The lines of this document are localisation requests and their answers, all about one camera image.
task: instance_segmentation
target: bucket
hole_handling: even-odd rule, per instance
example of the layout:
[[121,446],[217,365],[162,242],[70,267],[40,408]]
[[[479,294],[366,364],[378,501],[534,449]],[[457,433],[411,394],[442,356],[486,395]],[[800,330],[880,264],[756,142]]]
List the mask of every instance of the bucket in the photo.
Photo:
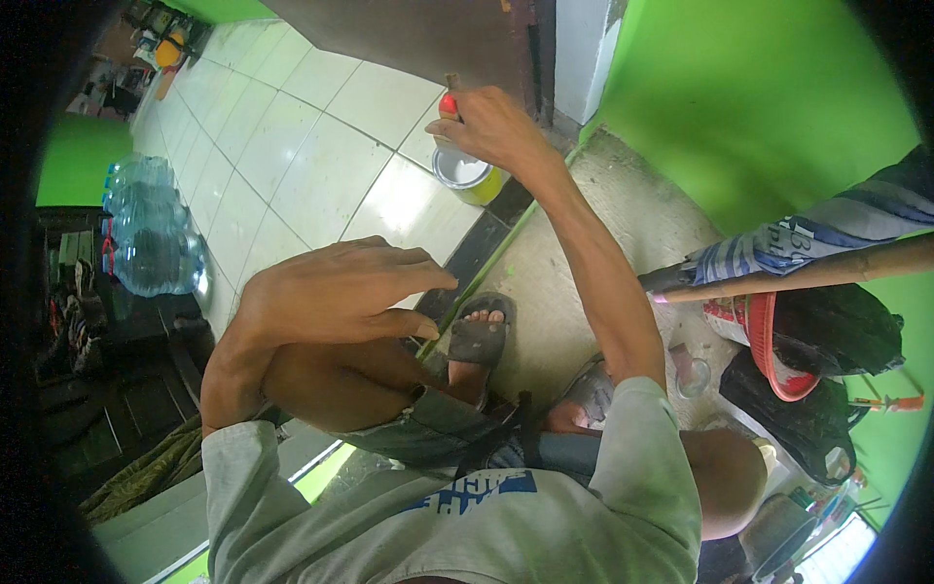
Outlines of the bucket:
[[453,146],[434,149],[432,171],[442,184],[470,205],[486,205],[502,190],[499,168]]
[[755,571],[753,580],[761,582],[790,560],[814,532],[817,521],[816,515],[788,495],[769,497],[739,533],[746,560]]
[[758,370],[780,399],[797,402],[817,387],[820,378],[786,366],[772,350],[775,292],[708,300],[703,316],[718,335],[752,349]]

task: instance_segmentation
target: paint can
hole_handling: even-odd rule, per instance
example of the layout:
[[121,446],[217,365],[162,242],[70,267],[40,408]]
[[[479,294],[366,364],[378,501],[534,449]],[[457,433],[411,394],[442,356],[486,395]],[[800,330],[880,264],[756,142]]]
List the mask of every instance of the paint can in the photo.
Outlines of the paint can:
[[432,171],[442,184],[470,205],[486,205],[502,190],[499,168],[453,145],[434,149]]

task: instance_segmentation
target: hand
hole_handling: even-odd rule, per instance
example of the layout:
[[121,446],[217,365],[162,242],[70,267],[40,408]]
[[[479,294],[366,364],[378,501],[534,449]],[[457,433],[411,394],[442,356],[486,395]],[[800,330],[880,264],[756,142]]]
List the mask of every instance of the hand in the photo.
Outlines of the hand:
[[234,321],[254,347],[360,343],[381,337],[438,337],[414,310],[389,308],[410,294],[458,282],[424,249],[391,247],[378,235],[335,243],[250,279]]
[[425,132],[443,135],[458,148],[499,166],[523,184],[544,169],[564,168],[535,122],[498,87],[451,92],[463,123],[437,120]]

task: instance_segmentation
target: green cloth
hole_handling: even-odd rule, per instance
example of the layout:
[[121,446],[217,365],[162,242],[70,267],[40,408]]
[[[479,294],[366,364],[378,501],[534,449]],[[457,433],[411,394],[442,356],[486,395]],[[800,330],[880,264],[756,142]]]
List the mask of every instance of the green cloth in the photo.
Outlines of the green cloth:
[[201,415],[177,427],[156,447],[119,471],[78,506],[91,525],[126,513],[201,471]]

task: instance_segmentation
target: concrete floor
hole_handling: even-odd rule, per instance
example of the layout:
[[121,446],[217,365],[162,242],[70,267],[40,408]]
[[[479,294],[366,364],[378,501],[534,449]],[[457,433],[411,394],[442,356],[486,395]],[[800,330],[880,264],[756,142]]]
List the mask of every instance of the concrete floor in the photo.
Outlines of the concrete floor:
[[[636,273],[677,263],[686,253],[723,239],[684,192],[612,135],[594,135],[573,161],[571,173]],[[544,406],[598,349],[571,270],[541,209],[493,266],[478,290],[484,291],[507,294],[517,304],[516,325],[491,389],[509,400],[520,391],[532,391],[536,404]],[[666,358],[668,393],[679,425],[697,427],[723,409],[726,400],[717,393],[720,375],[738,346],[707,326],[701,303],[653,308],[665,347],[685,342],[691,354],[711,366],[710,385],[688,401],[674,390],[674,366]],[[438,350],[446,352],[447,335]]]

